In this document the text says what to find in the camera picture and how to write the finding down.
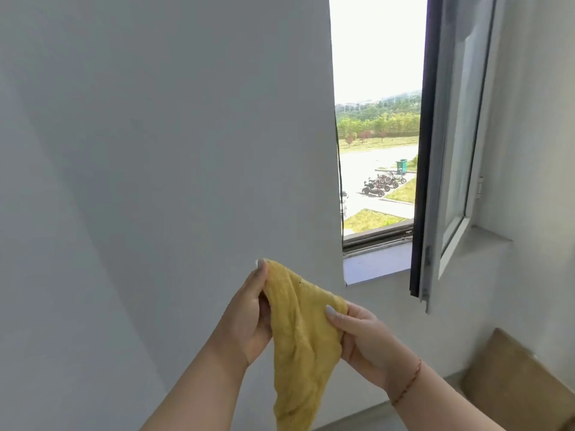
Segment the forearm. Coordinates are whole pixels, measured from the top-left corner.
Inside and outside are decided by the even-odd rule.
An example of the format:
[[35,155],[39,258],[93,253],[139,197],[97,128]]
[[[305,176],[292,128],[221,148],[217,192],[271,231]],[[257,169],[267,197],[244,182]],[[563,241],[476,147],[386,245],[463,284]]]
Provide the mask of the forearm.
[[[419,358],[398,340],[393,343],[385,389],[395,400],[412,380]],[[409,431],[503,431],[425,363],[396,411]]]
[[208,341],[141,430],[229,430],[246,367]]

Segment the wall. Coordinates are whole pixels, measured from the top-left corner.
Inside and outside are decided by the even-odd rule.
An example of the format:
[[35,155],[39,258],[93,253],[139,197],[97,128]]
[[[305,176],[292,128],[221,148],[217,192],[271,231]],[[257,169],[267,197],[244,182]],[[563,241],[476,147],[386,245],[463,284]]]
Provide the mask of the wall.
[[[491,328],[497,238],[460,251],[431,316],[405,274],[344,288],[328,6],[0,1],[0,57],[165,388],[260,256],[370,308],[442,375]],[[273,427],[272,361],[248,370],[235,429]],[[341,364],[316,425],[384,400]]]
[[513,239],[493,321],[575,388],[575,0],[510,0],[478,224]]
[[0,72],[0,428],[137,429],[165,391]]

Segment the person's left hand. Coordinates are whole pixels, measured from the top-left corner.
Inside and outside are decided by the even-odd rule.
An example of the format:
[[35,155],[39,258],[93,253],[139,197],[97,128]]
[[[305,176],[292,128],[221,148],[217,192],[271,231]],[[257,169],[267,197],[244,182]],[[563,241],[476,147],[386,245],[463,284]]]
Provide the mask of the person's left hand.
[[267,264],[258,260],[258,268],[251,272],[224,311],[210,342],[218,349],[245,357],[249,366],[271,340],[270,305],[263,294],[267,279]]

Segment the brown board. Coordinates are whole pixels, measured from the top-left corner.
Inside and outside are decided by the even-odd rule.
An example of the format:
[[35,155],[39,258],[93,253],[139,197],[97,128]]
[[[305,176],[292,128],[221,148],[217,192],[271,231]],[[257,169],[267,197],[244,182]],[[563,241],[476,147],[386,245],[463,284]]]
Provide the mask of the brown board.
[[499,328],[461,388],[473,405],[507,431],[559,431],[575,415],[575,394]]

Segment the window pane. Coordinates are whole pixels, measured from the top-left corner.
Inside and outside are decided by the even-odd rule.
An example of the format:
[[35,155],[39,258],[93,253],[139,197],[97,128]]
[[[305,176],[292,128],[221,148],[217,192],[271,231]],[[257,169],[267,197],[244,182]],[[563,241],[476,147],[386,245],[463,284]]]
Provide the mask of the window pane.
[[413,218],[427,0],[329,3],[349,235]]
[[485,73],[493,0],[459,0],[450,107],[454,137],[443,247],[464,216]]

